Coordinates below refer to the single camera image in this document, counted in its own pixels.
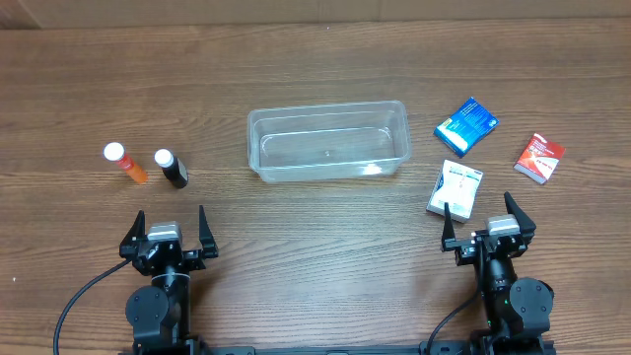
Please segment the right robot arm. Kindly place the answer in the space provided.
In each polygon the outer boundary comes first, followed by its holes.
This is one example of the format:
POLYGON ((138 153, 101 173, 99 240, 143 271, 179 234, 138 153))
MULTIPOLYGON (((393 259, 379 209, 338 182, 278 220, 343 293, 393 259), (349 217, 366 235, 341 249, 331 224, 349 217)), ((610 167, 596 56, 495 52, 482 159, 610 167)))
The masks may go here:
POLYGON ((509 192, 504 193, 505 215, 486 220, 486 228, 467 240, 456 237, 450 207, 445 207, 442 251, 452 251, 458 266, 472 265, 476 276, 473 296, 449 313, 419 345, 421 354, 552 355, 554 343, 543 339, 550 329, 554 291, 545 282, 520 278, 513 260, 523 255, 536 225, 509 192), (444 325, 476 299, 483 302, 487 327, 467 340, 438 341, 444 325))

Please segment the white medicine box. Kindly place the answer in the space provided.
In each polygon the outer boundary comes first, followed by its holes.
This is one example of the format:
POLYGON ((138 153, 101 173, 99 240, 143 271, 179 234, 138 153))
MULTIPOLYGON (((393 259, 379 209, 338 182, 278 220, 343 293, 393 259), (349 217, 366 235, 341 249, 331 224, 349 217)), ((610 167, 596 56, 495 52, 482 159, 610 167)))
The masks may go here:
POLYGON ((448 203, 452 219, 467 222, 482 178, 481 171, 444 160, 426 210, 444 216, 448 203))

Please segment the orange bottle white cap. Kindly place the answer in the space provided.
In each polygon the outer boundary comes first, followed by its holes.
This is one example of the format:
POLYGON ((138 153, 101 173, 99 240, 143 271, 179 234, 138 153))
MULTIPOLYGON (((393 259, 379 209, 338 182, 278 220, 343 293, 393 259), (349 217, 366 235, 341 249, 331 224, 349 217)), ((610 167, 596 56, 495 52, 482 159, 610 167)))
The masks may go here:
POLYGON ((117 164, 135 182, 142 184, 148 181, 148 174, 127 154, 121 143, 107 143, 103 154, 108 161, 117 164))

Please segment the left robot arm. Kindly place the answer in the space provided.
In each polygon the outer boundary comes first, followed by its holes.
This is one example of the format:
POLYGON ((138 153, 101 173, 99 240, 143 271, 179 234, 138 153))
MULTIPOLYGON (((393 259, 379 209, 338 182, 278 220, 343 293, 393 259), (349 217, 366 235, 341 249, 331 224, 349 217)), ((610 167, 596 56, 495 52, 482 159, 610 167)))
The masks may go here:
POLYGON ((134 354, 202 354, 206 342, 190 332, 190 273, 206 268, 218 249, 203 208, 198 209, 200 248, 182 248, 182 232, 175 221, 145 229, 140 211, 119 245, 119 255, 141 275, 151 278, 127 300, 125 315, 133 328, 134 354))

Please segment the dark bottle white cap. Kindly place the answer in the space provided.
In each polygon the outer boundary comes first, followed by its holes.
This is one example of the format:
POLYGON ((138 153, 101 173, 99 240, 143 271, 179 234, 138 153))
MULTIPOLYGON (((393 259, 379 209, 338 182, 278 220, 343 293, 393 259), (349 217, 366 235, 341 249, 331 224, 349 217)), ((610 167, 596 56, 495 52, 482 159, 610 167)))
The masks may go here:
POLYGON ((154 154, 154 160, 174 187, 184 188, 188 185, 188 171, 183 162, 171 151, 159 149, 154 154))

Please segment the blue lozenge box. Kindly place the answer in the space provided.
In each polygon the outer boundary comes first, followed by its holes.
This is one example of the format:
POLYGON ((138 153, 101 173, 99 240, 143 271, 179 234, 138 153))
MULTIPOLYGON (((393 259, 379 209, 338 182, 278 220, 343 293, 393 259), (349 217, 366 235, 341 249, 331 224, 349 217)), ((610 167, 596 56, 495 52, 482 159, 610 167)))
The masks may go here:
POLYGON ((496 116, 474 97, 470 97, 435 128, 434 134, 462 158, 499 123, 500 120, 496 116))

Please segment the red medicine box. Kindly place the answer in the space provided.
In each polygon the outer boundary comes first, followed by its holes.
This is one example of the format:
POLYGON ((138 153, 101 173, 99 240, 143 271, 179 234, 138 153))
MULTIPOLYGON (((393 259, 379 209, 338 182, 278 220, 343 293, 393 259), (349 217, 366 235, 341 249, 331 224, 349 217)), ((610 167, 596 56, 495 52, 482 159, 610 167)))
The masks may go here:
POLYGON ((529 139, 514 169, 539 184, 545 184, 555 172, 566 149, 538 133, 529 139))

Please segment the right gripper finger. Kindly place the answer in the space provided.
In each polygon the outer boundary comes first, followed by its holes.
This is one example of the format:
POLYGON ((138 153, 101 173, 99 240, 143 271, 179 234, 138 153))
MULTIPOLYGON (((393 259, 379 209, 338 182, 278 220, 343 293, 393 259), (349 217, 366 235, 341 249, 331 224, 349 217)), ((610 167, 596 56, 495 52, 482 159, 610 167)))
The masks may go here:
POLYGON ((454 230, 452 215, 450 211, 450 205, 448 202, 444 203, 444 229, 441 236, 442 250, 453 250, 454 243, 456 242, 456 234, 454 230))
POLYGON ((521 237, 525 242, 530 242, 535 235, 536 224, 517 204, 509 191, 504 193, 504 200, 507 212, 515 217, 519 225, 521 237))

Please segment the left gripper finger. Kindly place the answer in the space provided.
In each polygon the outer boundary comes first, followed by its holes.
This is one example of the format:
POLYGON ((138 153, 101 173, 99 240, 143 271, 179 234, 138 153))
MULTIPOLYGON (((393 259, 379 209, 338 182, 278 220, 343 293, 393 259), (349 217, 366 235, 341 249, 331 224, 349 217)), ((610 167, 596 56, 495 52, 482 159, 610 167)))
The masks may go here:
POLYGON ((218 255, 217 244, 210 230, 206 213, 202 205, 199 206, 198 217, 199 217, 199 241, 202 246, 202 253, 204 256, 217 256, 218 255))
POLYGON ((143 240, 145 238, 145 213, 143 210, 139 210, 136 218, 130 227, 127 234, 122 239, 120 245, 122 247, 132 247, 139 240, 143 240))

